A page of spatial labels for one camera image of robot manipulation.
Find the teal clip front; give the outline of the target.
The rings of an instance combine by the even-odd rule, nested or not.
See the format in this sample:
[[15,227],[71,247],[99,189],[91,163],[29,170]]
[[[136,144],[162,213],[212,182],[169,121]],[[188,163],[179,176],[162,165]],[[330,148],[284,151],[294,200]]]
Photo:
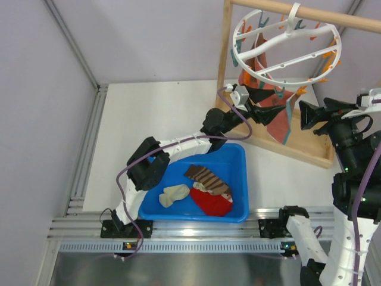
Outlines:
[[274,86],[274,94],[278,97],[278,99],[283,99],[285,94],[285,87]]

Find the pink and brown sock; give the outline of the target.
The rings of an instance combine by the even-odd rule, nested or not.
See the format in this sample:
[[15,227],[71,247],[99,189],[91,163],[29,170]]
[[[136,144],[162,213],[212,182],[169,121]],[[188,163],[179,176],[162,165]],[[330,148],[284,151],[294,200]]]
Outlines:
[[[252,48],[257,48],[258,46],[264,44],[267,40],[264,39],[262,33],[258,34]],[[246,60],[246,65],[248,65],[253,71],[258,71],[267,68],[267,59],[266,54],[262,53],[255,58],[251,58]],[[241,71],[239,75],[238,82],[240,85],[243,84],[243,72]],[[274,85],[269,83],[262,82],[251,76],[251,84],[247,86],[256,89],[273,89]],[[264,101],[261,101],[259,106],[261,107],[271,107],[274,105],[285,105],[286,108],[280,112],[276,118],[266,126],[268,134],[276,140],[278,143],[283,145],[286,144],[289,134],[291,132],[291,121],[292,121],[292,113],[295,106],[296,100],[299,98],[295,92],[285,90],[285,94],[283,99],[278,99],[278,97],[273,94],[271,97],[267,98]]]

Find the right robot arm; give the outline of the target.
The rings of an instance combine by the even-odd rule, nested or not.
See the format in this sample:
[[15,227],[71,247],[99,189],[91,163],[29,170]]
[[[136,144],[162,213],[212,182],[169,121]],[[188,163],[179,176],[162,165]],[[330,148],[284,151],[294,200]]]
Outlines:
[[373,121],[358,130],[370,112],[380,111],[380,100],[369,105],[364,97],[355,104],[324,99],[318,107],[299,102],[301,129],[322,127],[315,135],[328,135],[342,171],[333,177],[334,229],[330,250],[325,253],[305,208],[285,206],[279,210],[278,230],[291,236],[301,259],[301,285],[358,285],[373,234],[380,226],[380,132],[369,136]]

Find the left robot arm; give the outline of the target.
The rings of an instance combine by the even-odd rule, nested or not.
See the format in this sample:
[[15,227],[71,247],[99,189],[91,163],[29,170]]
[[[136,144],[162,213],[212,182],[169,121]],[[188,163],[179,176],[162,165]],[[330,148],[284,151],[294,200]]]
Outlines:
[[241,124],[249,126],[249,119],[269,125],[286,108],[285,105],[259,106],[259,102],[274,93],[271,89],[226,85],[217,95],[230,110],[208,110],[200,131],[169,141],[152,136],[144,139],[116,176],[121,201],[110,211],[110,219],[102,221],[101,238],[148,238],[144,227],[149,221],[138,218],[139,209],[147,193],[160,184],[167,168],[181,159],[218,151],[229,141],[227,133]]

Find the orange clip front right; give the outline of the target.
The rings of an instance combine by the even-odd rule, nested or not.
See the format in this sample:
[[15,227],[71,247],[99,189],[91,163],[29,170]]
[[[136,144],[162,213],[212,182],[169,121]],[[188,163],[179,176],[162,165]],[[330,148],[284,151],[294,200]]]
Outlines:
[[296,94],[297,96],[301,96],[301,95],[304,95],[306,94],[306,86],[301,86],[300,88],[298,88],[298,90],[296,91]]

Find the orange clip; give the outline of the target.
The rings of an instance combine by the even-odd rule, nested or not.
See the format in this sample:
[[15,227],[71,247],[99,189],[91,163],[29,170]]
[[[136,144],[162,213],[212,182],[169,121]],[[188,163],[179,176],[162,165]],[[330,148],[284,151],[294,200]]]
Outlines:
[[243,20],[241,28],[238,31],[238,35],[242,35],[242,34],[248,33],[251,30],[252,30],[252,26],[251,25],[247,25],[246,20]]
[[298,88],[298,90],[296,91],[296,94],[297,96],[301,96],[301,95],[304,95],[306,94],[306,86],[301,86],[300,88]]
[[243,70],[242,72],[243,72],[243,84],[249,86],[251,84],[251,75],[245,70]]
[[284,14],[282,14],[281,19],[280,19],[280,26],[278,27],[279,30],[282,30],[286,24],[288,23],[288,18]]

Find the orange clip lower left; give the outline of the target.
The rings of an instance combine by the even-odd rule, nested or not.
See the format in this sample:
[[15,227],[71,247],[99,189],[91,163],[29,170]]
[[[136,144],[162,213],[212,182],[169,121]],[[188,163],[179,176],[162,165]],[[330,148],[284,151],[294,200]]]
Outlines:
[[243,84],[249,86],[251,84],[251,75],[245,70],[243,70],[242,72],[243,72]]

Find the white round clip hanger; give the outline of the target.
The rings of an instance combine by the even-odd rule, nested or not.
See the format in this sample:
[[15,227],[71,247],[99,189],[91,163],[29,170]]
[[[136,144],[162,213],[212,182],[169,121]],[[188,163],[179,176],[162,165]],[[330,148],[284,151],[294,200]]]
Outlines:
[[[298,20],[296,12],[299,3],[292,6],[286,26],[279,30],[280,21],[258,28],[261,10],[253,10],[244,16],[234,29],[232,47],[242,40],[241,52],[236,55],[241,69],[252,77],[285,89],[296,89],[314,83],[328,81],[328,74],[341,63],[342,41],[337,28],[332,24],[317,23],[309,29],[295,30]],[[238,35],[242,21],[252,26],[248,33]],[[267,41],[252,48],[258,34],[262,33]],[[267,68],[253,71],[246,60],[265,53]]]

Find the teal clip left rim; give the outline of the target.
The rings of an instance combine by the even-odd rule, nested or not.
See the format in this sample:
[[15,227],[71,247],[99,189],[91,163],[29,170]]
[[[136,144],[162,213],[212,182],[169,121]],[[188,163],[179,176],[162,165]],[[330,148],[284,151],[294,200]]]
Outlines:
[[239,39],[235,42],[235,44],[230,50],[230,55],[231,55],[232,63],[234,67],[237,67],[239,65],[236,55],[241,52],[241,47],[242,47],[242,40]]

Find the orange clip far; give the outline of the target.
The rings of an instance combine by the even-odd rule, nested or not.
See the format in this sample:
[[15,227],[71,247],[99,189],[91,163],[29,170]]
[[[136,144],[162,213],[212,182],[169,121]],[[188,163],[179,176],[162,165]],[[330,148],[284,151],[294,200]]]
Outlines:
[[279,30],[282,30],[286,24],[288,23],[288,18],[284,14],[282,14],[281,19],[280,19],[280,26],[278,27]]

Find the blue plastic bin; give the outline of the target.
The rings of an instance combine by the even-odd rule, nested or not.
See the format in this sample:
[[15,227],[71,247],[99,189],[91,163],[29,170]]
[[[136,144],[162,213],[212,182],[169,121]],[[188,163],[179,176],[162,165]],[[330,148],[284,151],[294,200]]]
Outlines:
[[[207,216],[193,201],[190,194],[183,200],[164,208],[159,195],[169,186],[185,184],[193,188],[193,180],[185,176],[190,165],[209,168],[232,190],[233,208],[223,217]],[[145,220],[188,220],[201,222],[241,223],[249,215],[248,180],[245,150],[238,144],[224,144],[218,151],[194,155],[171,163],[161,180],[147,192],[140,208],[139,216]]]

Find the brown striped sock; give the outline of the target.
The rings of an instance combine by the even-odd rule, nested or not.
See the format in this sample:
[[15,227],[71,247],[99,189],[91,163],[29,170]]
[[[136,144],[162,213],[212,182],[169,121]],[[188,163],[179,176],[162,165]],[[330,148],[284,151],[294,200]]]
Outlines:
[[195,182],[202,183],[206,189],[212,190],[213,195],[232,195],[232,190],[222,179],[204,166],[190,165],[185,176]]

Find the small cream sock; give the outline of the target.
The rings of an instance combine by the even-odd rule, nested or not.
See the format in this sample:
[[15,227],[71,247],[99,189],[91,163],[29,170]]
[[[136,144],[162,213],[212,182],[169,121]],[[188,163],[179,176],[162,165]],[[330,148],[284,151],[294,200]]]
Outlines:
[[209,194],[213,195],[213,191],[209,190],[209,189],[206,189],[206,187],[204,187],[202,183],[194,182],[193,183],[193,188],[195,188],[198,191],[209,193]]

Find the red sock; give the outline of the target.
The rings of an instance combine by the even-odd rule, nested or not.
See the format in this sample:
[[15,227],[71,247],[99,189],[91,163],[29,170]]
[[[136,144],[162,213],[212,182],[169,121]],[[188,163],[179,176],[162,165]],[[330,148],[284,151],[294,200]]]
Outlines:
[[233,202],[224,198],[222,195],[214,196],[208,192],[191,188],[190,196],[207,216],[223,217],[233,208]]

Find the aluminium mounting rail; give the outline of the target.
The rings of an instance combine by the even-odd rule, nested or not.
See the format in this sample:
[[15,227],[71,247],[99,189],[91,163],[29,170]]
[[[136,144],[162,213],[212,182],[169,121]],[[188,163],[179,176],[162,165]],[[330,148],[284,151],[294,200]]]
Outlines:
[[243,223],[195,221],[155,221],[146,231],[148,238],[138,247],[136,238],[101,238],[105,229],[99,213],[70,210],[66,217],[55,218],[48,241],[62,252],[82,253],[284,253],[296,250],[291,237],[263,238],[264,219],[278,217],[277,209],[258,209]]

